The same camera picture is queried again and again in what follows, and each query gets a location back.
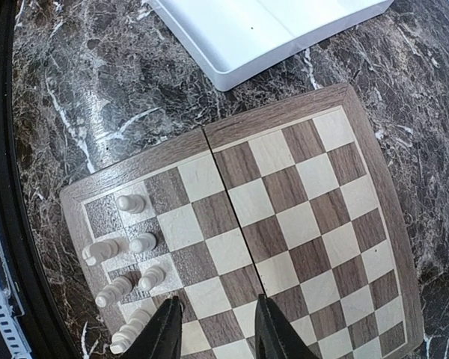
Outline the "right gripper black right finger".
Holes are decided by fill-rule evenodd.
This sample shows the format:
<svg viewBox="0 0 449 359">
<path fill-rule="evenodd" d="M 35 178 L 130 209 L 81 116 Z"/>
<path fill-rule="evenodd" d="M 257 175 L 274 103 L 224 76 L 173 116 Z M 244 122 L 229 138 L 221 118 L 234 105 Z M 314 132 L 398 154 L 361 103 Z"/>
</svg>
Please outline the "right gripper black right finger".
<svg viewBox="0 0 449 359">
<path fill-rule="evenodd" d="M 318 359 L 305 345 L 278 305 L 264 294 L 258 295 L 254 331 L 256 358 Z"/>
</svg>

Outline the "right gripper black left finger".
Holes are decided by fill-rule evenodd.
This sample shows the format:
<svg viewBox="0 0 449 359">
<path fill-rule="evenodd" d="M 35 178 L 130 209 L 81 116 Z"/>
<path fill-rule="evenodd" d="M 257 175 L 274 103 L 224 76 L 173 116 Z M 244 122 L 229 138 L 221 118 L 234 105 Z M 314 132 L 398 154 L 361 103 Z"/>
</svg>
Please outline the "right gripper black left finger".
<svg viewBox="0 0 449 359">
<path fill-rule="evenodd" d="M 164 300 L 120 359 L 180 359 L 182 318 L 180 299 Z"/>
</svg>

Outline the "wooden chess board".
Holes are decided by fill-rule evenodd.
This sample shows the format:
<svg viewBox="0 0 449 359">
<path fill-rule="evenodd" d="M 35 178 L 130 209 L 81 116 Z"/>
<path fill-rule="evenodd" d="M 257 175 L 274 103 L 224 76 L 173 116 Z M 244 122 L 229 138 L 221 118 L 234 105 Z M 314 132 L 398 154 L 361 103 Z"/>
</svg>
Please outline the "wooden chess board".
<svg viewBox="0 0 449 359">
<path fill-rule="evenodd" d="M 138 214 L 116 199 L 139 194 Z M 67 186 L 64 217 L 111 335 L 138 308 L 182 305 L 182 358 L 255 358 L 259 294 L 319 358 L 401 358 L 424 338 L 418 282 L 397 193 L 367 115 L 347 84 L 187 132 Z M 157 246 L 129 243 L 152 233 Z M 114 239 L 96 266 L 87 245 Z M 163 282 L 138 281 L 159 266 Z"/>
</svg>

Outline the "white plastic divided tray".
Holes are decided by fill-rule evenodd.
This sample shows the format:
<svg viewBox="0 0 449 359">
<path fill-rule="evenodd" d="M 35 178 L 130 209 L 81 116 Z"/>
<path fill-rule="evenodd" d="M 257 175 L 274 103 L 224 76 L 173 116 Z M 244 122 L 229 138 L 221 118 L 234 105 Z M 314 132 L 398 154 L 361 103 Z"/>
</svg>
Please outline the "white plastic divided tray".
<svg viewBox="0 0 449 359">
<path fill-rule="evenodd" d="M 220 91 L 384 13 L 390 5 L 343 0 L 150 2 Z"/>
</svg>

